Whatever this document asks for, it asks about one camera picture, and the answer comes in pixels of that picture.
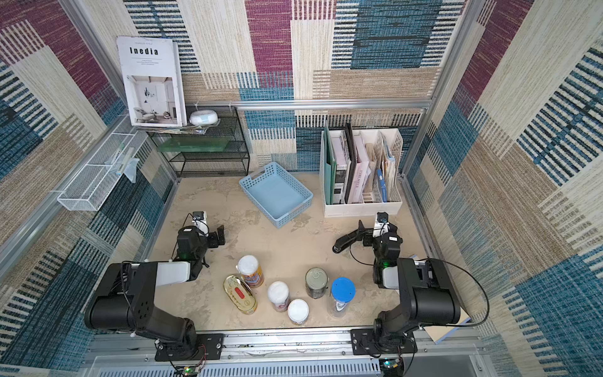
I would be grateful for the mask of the dark tomato tin can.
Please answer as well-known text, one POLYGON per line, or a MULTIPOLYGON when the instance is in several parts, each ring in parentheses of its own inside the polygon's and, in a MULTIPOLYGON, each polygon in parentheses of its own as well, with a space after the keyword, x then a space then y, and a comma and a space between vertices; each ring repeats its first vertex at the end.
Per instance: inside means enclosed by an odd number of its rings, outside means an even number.
POLYGON ((310 298, 322 298, 328 288, 328 275, 320 267, 313 267, 306 273, 306 292, 310 298))

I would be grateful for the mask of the yellow can white lid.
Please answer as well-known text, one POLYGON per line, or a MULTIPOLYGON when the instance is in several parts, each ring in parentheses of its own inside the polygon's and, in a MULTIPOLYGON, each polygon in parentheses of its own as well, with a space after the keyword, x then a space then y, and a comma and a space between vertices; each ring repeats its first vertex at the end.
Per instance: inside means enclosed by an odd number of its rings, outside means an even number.
POLYGON ((249 287, 257 288, 264 283, 262 267, 256 257, 252 255, 243 256, 238 261, 236 269, 249 287))

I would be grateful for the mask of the oval gold fish tin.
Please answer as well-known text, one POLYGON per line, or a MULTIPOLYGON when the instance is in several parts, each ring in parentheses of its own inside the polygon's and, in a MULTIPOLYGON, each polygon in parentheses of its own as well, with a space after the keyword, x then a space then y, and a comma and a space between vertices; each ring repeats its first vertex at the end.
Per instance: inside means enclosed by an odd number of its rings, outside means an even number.
POLYGON ((223 289, 240 312, 250 315, 256 311, 258 300, 240 275, 227 276, 223 282, 223 289))

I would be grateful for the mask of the light blue plastic basket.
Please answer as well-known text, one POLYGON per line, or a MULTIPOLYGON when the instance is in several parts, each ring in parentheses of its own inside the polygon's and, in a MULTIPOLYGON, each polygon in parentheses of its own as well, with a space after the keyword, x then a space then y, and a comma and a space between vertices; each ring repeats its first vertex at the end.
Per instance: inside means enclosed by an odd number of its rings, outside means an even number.
POLYGON ((277 162, 265 165, 239 183, 248 199, 278 229, 312 204, 312 192, 277 162))

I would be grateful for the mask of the red label can white lid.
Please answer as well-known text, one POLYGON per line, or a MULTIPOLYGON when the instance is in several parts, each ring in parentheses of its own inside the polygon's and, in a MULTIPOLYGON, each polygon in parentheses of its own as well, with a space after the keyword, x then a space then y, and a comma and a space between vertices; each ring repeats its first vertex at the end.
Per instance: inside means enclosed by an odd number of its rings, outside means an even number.
POLYGON ((270 284, 267 295, 277 312, 285 312, 291 301, 289 287, 283 281, 275 281, 270 284))

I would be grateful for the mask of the orange fruit can white lid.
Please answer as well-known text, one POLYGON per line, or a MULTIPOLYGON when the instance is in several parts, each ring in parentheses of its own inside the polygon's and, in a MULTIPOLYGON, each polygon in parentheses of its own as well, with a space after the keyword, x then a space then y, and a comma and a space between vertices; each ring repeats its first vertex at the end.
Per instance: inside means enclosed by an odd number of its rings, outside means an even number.
POLYGON ((287 308, 287 315, 294 324, 304 325, 309 317, 308 303, 300 298, 294 299, 287 308))

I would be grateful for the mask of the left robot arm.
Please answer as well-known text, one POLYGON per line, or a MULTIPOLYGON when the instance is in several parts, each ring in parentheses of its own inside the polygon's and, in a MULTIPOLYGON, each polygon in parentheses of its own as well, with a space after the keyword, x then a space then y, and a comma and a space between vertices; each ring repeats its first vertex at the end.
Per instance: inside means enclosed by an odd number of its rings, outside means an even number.
POLYGON ((108 266, 84 315, 93 330, 129 331, 156 343, 155 360, 216 361, 223 334, 199 335, 193 320, 169 314, 155 305, 162 285, 194 281, 207 251, 225 244, 225 228, 204 233, 196 226, 178 231, 177 258, 172 262, 121 262, 108 266))

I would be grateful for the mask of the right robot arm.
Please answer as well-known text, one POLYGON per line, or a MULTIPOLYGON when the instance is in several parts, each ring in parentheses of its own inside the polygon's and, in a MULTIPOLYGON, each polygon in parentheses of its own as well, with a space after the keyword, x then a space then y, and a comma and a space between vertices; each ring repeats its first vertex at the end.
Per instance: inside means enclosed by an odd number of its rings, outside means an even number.
POLYGON ((400 303, 380 312, 371 331, 352 331, 355 354, 376 357, 383 353, 413 353, 415 330, 459 323, 461 307, 444 262, 402 258, 403 240, 397 235, 397 227, 388 222, 374 229, 359 222, 356 230, 336 240, 332 250, 339 254, 359 241, 373 250, 374 283, 397 291, 400 303))

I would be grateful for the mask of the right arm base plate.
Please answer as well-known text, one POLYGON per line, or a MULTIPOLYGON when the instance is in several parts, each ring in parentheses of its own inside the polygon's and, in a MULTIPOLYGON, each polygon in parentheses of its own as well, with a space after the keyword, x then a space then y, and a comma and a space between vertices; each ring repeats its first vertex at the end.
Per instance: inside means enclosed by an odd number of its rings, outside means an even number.
POLYGON ((373 328, 353 328, 350 339, 354 355, 376 358, 383 354, 411 354, 417 351, 413 333, 396 333, 377 336, 373 328))

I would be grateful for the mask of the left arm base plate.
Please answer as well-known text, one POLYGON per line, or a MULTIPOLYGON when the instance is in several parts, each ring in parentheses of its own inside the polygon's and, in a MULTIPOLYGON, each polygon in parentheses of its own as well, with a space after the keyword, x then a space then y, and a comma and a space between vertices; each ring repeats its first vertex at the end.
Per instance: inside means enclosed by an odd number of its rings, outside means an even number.
POLYGON ((217 361, 221 358, 225 335, 198 333, 192 344, 160 341, 155 361, 217 361))

